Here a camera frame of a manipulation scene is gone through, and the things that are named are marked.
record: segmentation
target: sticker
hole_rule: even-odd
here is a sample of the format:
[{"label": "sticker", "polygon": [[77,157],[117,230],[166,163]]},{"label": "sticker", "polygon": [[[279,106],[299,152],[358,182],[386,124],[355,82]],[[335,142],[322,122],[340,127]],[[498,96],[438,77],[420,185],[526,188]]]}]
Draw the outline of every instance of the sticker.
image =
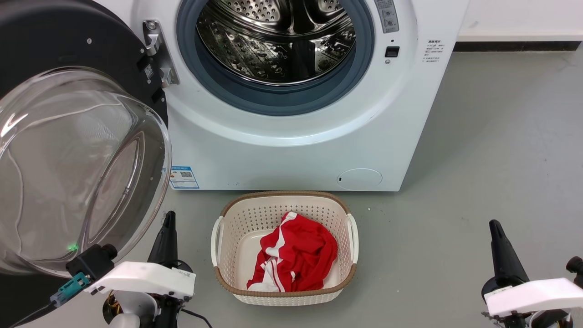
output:
[{"label": "sticker", "polygon": [[176,271],[180,274],[182,274],[185,277],[188,277],[190,279],[192,279],[193,281],[196,280],[196,274],[192,273],[192,272],[188,272],[188,271],[184,271],[184,270],[180,270],[178,268],[172,268],[173,271]]},{"label": "sticker", "polygon": [[431,39],[427,41],[425,52],[421,62],[439,62],[445,49],[445,44],[438,39]]},{"label": "sticker", "polygon": [[152,68],[152,65],[148,64],[144,69],[144,72],[146,72],[146,76],[148,79],[151,78],[152,75],[154,75],[154,69]]},{"label": "sticker", "polygon": [[190,166],[173,166],[170,183],[173,189],[200,189]]},{"label": "sticker", "polygon": [[382,32],[390,33],[399,30],[399,20],[393,0],[375,0],[378,14],[381,17]]}]

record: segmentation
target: washing machine door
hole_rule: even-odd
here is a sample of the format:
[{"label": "washing machine door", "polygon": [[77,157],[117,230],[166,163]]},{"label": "washing machine door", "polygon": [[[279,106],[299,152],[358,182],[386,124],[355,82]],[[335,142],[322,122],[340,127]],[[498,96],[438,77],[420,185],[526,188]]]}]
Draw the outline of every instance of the washing machine door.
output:
[{"label": "washing machine door", "polygon": [[0,1],[0,272],[121,260],[154,220],[171,147],[155,63],[92,1]]}]

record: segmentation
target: metal hinge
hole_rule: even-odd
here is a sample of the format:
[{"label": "metal hinge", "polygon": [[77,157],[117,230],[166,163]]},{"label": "metal hinge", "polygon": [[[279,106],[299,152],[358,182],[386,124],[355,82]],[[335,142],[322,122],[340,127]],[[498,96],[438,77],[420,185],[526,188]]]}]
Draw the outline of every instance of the metal hinge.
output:
[{"label": "metal hinge", "polygon": [[147,44],[146,54],[153,57],[158,67],[160,67],[162,88],[166,88],[171,84],[180,84],[160,23],[157,20],[146,19],[143,21],[142,28]]}]

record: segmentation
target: door glass window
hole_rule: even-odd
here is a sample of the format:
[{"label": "door glass window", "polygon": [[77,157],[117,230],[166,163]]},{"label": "door glass window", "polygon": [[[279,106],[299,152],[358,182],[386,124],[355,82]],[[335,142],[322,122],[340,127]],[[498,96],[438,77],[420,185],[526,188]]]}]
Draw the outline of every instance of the door glass window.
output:
[{"label": "door glass window", "polygon": [[164,123],[107,76],[24,82],[0,99],[0,270],[60,274],[96,243],[123,256],[157,213],[170,157]]}]

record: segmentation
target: laundry basket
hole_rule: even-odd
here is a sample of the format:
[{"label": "laundry basket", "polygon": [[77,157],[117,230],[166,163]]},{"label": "laundry basket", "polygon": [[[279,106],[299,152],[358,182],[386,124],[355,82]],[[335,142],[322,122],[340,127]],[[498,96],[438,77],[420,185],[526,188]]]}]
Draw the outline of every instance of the laundry basket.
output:
[{"label": "laundry basket", "polygon": [[[300,292],[247,291],[261,250],[261,237],[273,232],[286,212],[317,221],[338,243],[338,256],[323,289]],[[228,204],[216,221],[210,256],[219,283],[247,304],[297,306],[335,299],[356,271],[359,234],[348,207],[338,197],[315,191],[269,191],[244,195]]]}]

